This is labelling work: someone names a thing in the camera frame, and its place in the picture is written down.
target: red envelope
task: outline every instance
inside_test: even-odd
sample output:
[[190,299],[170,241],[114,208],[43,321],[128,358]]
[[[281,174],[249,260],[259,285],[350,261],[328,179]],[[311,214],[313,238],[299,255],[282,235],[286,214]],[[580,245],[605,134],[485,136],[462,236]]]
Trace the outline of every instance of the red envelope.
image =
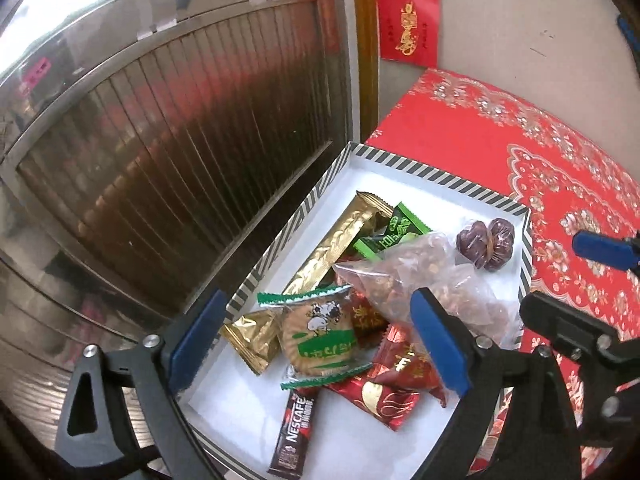
[[378,0],[380,57],[438,65],[440,0]]

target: black and white striped border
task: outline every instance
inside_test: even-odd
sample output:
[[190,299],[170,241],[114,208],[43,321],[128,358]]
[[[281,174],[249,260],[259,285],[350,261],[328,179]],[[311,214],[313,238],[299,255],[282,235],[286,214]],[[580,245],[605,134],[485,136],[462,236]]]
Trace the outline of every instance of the black and white striped border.
[[[383,164],[389,168],[402,171],[404,173],[412,174],[429,180],[439,186],[448,187],[458,193],[469,196],[480,202],[485,202],[489,205],[498,208],[505,213],[510,213],[514,216],[522,216],[524,218],[524,227],[522,232],[522,240],[524,247],[522,249],[522,266],[520,267],[520,286],[518,288],[518,300],[522,300],[526,294],[529,293],[531,287],[531,271],[532,271],[532,259],[533,259],[533,236],[531,225],[531,211],[529,207],[511,198],[504,196],[500,193],[496,193],[491,189],[480,186],[475,182],[466,180],[464,178],[455,176],[447,171],[439,170],[433,166],[428,166],[416,160],[405,158],[404,156],[395,155],[393,153],[379,150],[372,146],[366,146],[364,144],[358,144],[356,142],[350,142],[341,152],[340,155],[334,160],[329,169],[324,173],[322,178],[314,186],[311,192],[306,196],[304,202],[298,207],[293,216],[287,221],[286,225],[275,237],[273,243],[264,252],[260,260],[255,264],[252,271],[245,278],[238,291],[233,295],[231,300],[226,306],[226,318],[227,320],[233,320],[249,296],[255,291],[260,280],[264,277],[265,272],[269,270],[275,259],[286,247],[291,237],[295,234],[298,228],[302,225],[305,217],[309,211],[316,205],[318,200],[324,192],[328,189],[331,183],[334,181],[336,175],[342,168],[345,167],[350,156],[359,156],[372,160],[378,164]],[[516,335],[514,347],[519,348],[522,341],[522,325]],[[247,469],[244,465],[233,459],[231,455],[226,453],[219,446],[210,441],[204,434],[198,431],[196,428],[193,431],[196,433],[198,440],[204,447],[204,449],[214,457],[219,465],[227,468],[241,478],[249,480],[264,480],[263,476],[260,476],[255,471]]]
[[353,149],[353,144],[348,144],[341,152],[340,155],[329,166],[329,169],[324,172],[322,178],[314,186],[314,188],[306,196],[302,204],[296,209],[292,217],[285,224],[282,230],[275,237],[269,248],[264,251],[264,254],[255,264],[252,271],[246,277],[238,291],[232,296],[231,300],[226,306],[226,318],[232,320],[238,315],[246,300],[253,293],[253,291],[260,283],[260,280],[264,277],[264,273],[269,270],[274,260],[279,256],[288,241],[295,234],[298,228],[302,225],[302,222],[309,214],[309,211],[316,205],[316,202],[320,199],[324,192],[328,189],[330,184],[334,181],[335,176],[345,167],[349,160],[349,155]]

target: gold snack wrapper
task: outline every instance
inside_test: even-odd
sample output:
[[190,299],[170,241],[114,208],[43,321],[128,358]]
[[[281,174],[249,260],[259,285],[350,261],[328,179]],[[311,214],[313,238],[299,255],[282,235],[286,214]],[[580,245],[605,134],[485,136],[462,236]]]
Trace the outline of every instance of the gold snack wrapper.
[[220,335],[224,336],[240,354],[240,357],[260,375],[269,363],[280,353],[278,331],[280,326],[277,308],[267,308],[249,312],[233,323],[223,325]]
[[347,209],[295,273],[283,294],[299,294],[314,290],[361,229],[367,223],[371,225],[372,230],[374,229],[376,213],[391,218],[393,211],[388,203],[374,194],[356,192]]

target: metal cabinet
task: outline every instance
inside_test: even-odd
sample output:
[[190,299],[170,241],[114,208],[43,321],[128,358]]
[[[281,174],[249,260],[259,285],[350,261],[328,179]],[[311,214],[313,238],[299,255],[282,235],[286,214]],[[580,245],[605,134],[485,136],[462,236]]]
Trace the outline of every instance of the metal cabinet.
[[112,0],[0,84],[0,395],[46,444],[82,348],[234,290],[345,145],[342,13]]

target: floral pattern tablecloth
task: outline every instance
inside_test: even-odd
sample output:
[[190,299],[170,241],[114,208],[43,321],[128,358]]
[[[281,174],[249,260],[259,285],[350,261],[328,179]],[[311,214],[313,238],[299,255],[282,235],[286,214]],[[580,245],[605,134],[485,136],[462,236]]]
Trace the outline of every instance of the floral pattern tablecloth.
[[[640,227],[640,187],[606,153],[558,118],[479,81],[427,70],[367,142],[475,181],[532,209],[532,290],[542,290],[614,326],[640,333],[640,283],[632,273],[577,258],[579,229],[615,237]],[[521,351],[541,342],[525,330]],[[582,416],[577,368],[557,355],[575,417]],[[479,456],[490,457],[509,396]],[[583,448],[583,474],[606,455]],[[476,461],[474,468],[484,465]]]

